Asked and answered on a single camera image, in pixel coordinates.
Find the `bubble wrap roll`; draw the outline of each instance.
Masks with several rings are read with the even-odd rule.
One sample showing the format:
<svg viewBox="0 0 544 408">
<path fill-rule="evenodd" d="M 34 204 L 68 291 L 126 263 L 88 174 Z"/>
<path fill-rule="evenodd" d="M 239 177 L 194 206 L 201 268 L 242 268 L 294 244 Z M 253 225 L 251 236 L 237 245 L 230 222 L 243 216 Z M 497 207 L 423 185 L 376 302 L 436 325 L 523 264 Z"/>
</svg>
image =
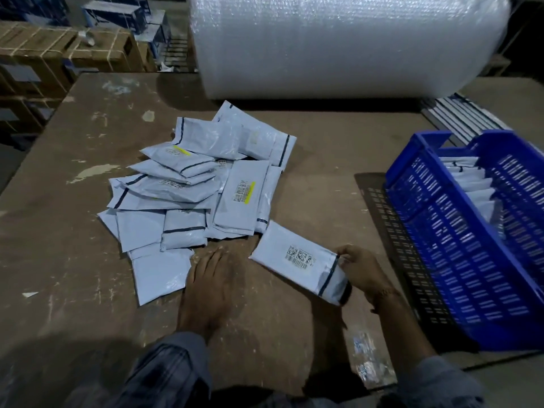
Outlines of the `bubble wrap roll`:
<svg viewBox="0 0 544 408">
<path fill-rule="evenodd" d="M 508 0 L 190 0 L 206 95 L 444 97 L 478 75 Z"/>
</svg>

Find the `pile of white packages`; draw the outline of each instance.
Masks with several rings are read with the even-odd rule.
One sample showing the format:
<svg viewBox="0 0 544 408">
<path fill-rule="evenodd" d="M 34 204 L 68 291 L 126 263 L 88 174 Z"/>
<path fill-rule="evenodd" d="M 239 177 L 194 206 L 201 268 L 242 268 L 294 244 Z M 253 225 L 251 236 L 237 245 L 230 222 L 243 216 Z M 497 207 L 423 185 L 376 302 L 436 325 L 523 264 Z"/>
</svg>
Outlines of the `pile of white packages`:
<svg viewBox="0 0 544 408">
<path fill-rule="evenodd" d="M 500 199 L 493 197 L 493 178 L 486 177 L 485 169 L 477 166 L 478 157 L 440 157 L 440 160 L 484 220 L 504 238 L 503 204 Z"/>
<path fill-rule="evenodd" d="M 172 142 L 129 166 L 136 175 L 109 180 L 98 216 L 132 260 L 140 305 L 185 287 L 191 247 L 267 229 L 295 142 L 224 102 L 212 121 L 179 117 Z"/>
</svg>

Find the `shirt sleeve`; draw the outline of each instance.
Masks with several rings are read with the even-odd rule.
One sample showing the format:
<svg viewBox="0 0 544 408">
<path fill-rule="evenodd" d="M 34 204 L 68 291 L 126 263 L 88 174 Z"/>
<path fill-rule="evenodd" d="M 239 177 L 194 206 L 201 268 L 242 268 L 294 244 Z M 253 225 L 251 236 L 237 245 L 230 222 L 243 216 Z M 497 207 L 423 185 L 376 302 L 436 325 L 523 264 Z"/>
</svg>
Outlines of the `shirt sleeve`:
<svg viewBox="0 0 544 408">
<path fill-rule="evenodd" d="M 204 339 L 192 332 L 167 336 L 136 364 L 108 408 L 181 408 L 207 401 L 212 380 Z"/>
<path fill-rule="evenodd" d="M 397 395 L 407 408 L 484 408 L 483 389 L 440 356 L 421 361 L 398 377 Z"/>
</svg>

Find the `blue basket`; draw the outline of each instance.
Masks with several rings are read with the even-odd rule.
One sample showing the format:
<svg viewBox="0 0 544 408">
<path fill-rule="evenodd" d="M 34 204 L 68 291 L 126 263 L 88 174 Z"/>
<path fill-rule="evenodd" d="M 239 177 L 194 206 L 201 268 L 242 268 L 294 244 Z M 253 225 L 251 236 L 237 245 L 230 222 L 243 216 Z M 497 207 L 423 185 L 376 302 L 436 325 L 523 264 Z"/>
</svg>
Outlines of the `blue basket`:
<svg viewBox="0 0 544 408">
<path fill-rule="evenodd" d="M 482 350 L 544 349 L 544 157 L 511 131 L 466 147 L 416 133 L 386 192 L 452 317 Z M 439 157 L 478 156 L 503 202 L 506 239 L 485 222 Z"/>
</svg>

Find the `yellow label strip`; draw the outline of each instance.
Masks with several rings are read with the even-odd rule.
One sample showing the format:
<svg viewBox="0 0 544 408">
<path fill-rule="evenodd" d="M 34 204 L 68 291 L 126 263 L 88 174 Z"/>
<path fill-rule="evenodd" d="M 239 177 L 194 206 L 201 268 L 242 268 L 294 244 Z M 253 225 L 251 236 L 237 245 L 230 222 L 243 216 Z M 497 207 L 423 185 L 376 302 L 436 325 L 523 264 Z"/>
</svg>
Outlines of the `yellow label strip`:
<svg viewBox="0 0 544 408">
<path fill-rule="evenodd" d="M 248 195 L 245 197 L 245 201 L 244 201 L 246 205 L 249 203 L 249 199 L 251 199 L 251 194 L 253 193 L 254 187 L 255 187 L 255 182 L 251 182 L 251 186 L 249 186 Z"/>
<path fill-rule="evenodd" d="M 181 151 L 183 154 L 186 154 L 187 156 L 191 156 L 191 153 L 189 153 L 187 150 L 182 149 L 180 146 L 173 145 L 176 149 Z"/>
</svg>

